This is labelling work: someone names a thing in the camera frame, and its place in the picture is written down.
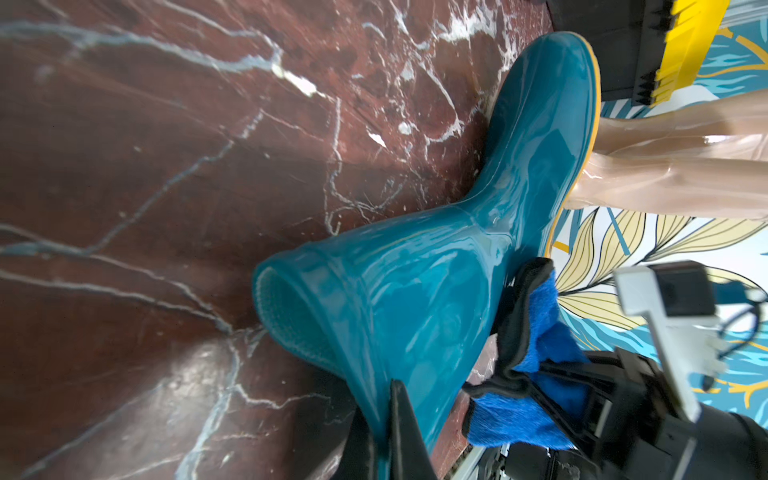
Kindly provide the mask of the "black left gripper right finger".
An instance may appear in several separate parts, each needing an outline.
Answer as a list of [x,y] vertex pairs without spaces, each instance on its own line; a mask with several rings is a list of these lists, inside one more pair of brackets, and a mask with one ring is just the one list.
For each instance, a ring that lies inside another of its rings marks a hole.
[[390,385],[389,451],[392,480],[437,480],[407,388],[400,380]]

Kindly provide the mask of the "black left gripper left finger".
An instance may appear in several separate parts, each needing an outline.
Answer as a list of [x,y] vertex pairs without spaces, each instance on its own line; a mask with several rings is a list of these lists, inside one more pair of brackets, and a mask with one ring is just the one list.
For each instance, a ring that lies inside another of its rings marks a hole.
[[377,461],[377,443],[362,410],[357,408],[338,468],[331,480],[376,480]]

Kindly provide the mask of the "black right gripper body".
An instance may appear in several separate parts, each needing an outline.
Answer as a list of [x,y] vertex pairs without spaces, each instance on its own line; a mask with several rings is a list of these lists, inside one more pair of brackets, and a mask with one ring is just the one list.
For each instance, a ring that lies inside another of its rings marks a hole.
[[764,479],[767,432],[708,405],[691,420],[657,364],[617,349],[586,363],[542,364],[545,378],[587,390],[584,413],[568,414],[534,383],[530,396],[566,435],[570,450],[512,446],[511,479]]

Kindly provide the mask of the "blue grey cloth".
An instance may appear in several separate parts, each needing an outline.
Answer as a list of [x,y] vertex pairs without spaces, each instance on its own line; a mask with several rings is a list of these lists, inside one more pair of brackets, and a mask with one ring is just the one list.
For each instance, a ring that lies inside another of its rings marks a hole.
[[534,258],[520,267],[504,288],[491,334],[498,357],[493,375],[464,385],[470,396],[462,433],[475,447],[524,443],[570,450],[573,443],[531,396],[540,390],[570,417],[584,413],[587,388],[540,372],[541,365],[586,363],[569,327],[560,320],[554,264]]

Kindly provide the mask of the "teal rubber boot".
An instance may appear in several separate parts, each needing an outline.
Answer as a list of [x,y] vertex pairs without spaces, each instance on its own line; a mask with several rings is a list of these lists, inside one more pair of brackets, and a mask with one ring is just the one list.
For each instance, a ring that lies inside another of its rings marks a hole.
[[407,388],[428,453],[490,335],[501,295],[550,254],[599,122],[600,71],[572,32],[544,35],[497,97],[483,167],[460,201],[262,262],[253,298],[271,337],[344,379],[390,476],[390,385]]

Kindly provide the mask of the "beige boot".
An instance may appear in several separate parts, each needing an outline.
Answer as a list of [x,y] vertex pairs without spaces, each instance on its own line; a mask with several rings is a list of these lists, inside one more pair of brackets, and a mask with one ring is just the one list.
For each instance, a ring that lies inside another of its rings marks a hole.
[[603,118],[599,121],[594,150],[611,154],[652,140],[766,132],[767,91],[762,89],[652,117],[628,120]]
[[765,221],[767,136],[652,140],[594,152],[566,206]]

